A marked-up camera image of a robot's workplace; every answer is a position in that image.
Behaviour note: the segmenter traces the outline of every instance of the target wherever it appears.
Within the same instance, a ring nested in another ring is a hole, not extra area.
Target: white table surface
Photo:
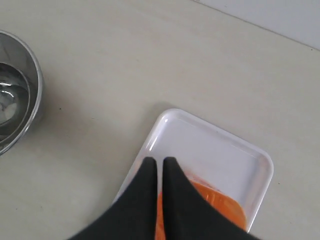
[[[4,1],[33,49],[45,116],[0,157],[0,238],[64,240],[112,202],[157,116],[177,107],[266,150],[251,232],[320,236],[320,52],[189,0]]]

